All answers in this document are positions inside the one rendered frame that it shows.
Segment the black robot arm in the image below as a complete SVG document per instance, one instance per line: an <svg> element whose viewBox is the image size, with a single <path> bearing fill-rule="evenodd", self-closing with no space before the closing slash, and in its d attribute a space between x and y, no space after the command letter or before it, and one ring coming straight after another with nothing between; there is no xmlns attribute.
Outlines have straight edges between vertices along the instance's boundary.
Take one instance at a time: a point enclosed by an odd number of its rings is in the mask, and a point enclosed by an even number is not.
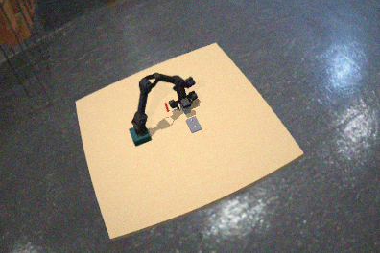
<svg viewBox="0 0 380 253"><path fill-rule="evenodd" d="M153 83L151 83L149 80L154 80ZM180 75L175 76L167 76L163 74L159 74L157 72L145 76L143 79L139 81L139 99L138 99L138 105L137 105L137 112L134 114L134 117L131 121L131 124L134 127L134 130L137 134L137 136L141 136L146 132L145 124L147 122L148 116L145 114L148 94L152 91L152 88L154 88L160 81L165 81L174 84L173 90L177 91L177 94L182 95L185 93L185 88L190 88L196 82L194 81L193 77L190 76L187 79L183 79ZM185 87L185 88L184 88ZM183 108L189 107L190 104L192 104L192 99L188 99L187 96L184 98L179 98L179 102L182 104Z"/></svg>

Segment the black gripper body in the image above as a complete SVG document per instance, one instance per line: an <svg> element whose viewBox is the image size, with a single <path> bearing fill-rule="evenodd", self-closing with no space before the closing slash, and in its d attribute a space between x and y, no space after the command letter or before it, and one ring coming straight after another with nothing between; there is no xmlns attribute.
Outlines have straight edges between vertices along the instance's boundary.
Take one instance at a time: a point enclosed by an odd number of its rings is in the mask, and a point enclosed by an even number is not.
<svg viewBox="0 0 380 253"><path fill-rule="evenodd" d="M174 99L172 99L171 101L168 102L172 109L178 106L178 104L179 104L179 98L181 98L181 97L184 98L186 96L186 92L184 94L182 94L182 95L179 95L179 94L177 94L177 95L178 95L178 100L175 101ZM198 98L198 96L197 96L197 94L196 94L195 91L189 92L189 94L187 95L187 97L188 97L188 99L190 98L192 100L196 100Z"/></svg>

